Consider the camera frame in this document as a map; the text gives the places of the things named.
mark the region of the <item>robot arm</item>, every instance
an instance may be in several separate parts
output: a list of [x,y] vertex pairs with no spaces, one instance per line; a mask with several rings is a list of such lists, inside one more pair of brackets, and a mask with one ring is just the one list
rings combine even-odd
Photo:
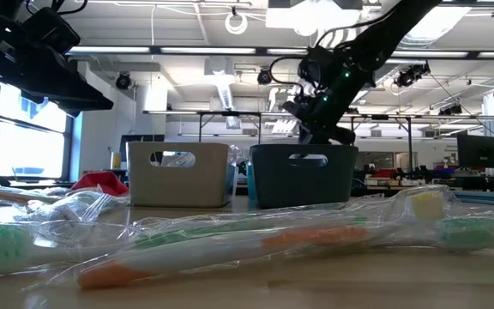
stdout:
[[294,102],[283,106],[299,120],[300,142],[327,144],[333,139],[353,143],[355,134],[337,127],[340,118],[366,83],[375,87],[374,72],[392,56],[401,39],[441,2],[401,0],[374,21],[355,25],[370,24],[355,40],[341,43],[332,51],[318,44],[309,48],[298,75],[316,86],[316,92],[308,96],[301,91]]

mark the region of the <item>table surface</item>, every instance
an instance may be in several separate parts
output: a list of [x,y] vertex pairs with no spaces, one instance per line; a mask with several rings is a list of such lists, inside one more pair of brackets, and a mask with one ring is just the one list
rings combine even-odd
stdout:
[[[133,207],[127,220],[247,208],[245,197],[222,209]],[[0,276],[0,308],[494,308],[494,250],[472,255],[381,250],[152,280],[127,288],[31,288],[47,276]]]

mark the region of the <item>camera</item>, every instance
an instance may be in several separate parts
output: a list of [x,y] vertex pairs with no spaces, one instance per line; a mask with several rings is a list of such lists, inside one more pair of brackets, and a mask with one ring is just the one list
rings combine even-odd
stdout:
[[269,69],[261,69],[261,72],[258,74],[256,78],[259,85],[269,85],[272,83],[272,77],[270,77]]
[[133,87],[133,82],[130,80],[130,72],[121,72],[116,80],[117,89],[128,90]]
[[426,64],[415,64],[409,66],[409,69],[407,70],[402,70],[400,72],[400,75],[394,80],[394,84],[397,85],[399,88],[402,87],[410,87],[412,86],[415,82],[420,80],[422,76],[425,76],[427,74],[430,74],[430,65],[428,65],[428,62]]

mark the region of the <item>desk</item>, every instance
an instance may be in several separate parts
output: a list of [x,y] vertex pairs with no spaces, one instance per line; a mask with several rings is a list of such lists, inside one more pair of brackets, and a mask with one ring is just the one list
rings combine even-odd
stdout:
[[[243,211],[131,208],[130,218]],[[0,276],[0,308],[494,308],[494,250],[454,255],[420,249],[319,257],[127,288],[22,290],[41,274]]]

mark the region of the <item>toothbrush handle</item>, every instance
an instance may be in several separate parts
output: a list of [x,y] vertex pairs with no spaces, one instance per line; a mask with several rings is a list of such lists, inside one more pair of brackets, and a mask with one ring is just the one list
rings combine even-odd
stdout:
[[122,286],[162,273],[259,258],[293,245],[351,244],[365,240],[368,233],[364,227],[296,228],[259,234],[252,231],[228,234],[224,239],[195,239],[128,252],[85,270],[77,282],[85,289]]

